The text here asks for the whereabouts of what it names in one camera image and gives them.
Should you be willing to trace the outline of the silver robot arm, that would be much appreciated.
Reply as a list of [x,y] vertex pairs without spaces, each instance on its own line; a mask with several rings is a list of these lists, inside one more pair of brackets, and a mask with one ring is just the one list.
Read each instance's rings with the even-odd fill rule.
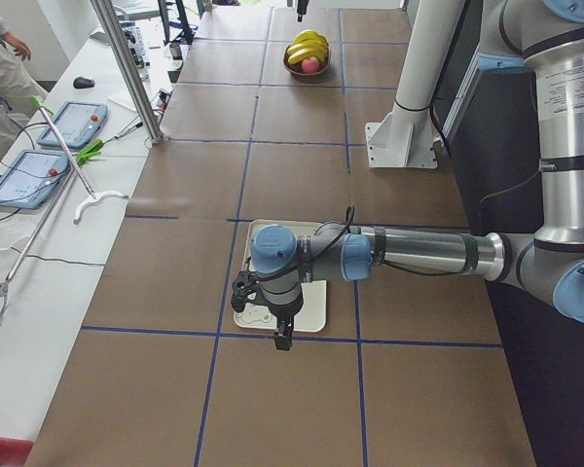
[[481,275],[584,323],[584,1],[487,1],[477,52],[482,70],[526,68],[535,75],[541,227],[532,234],[474,236],[345,220],[297,236],[267,225],[250,239],[231,304],[236,312],[265,306],[275,319],[277,349],[292,345],[304,284],[363,280],[378,266],[418,275]]

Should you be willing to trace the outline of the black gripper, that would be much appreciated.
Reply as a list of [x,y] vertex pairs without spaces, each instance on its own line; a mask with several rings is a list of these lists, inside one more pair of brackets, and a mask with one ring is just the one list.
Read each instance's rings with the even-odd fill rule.
[[270,305],[270,312],[276,317],[274,344],[276,349],[290,350],[292,347],[293,321],[302,308],[302,301],[295,300],[285,305]]

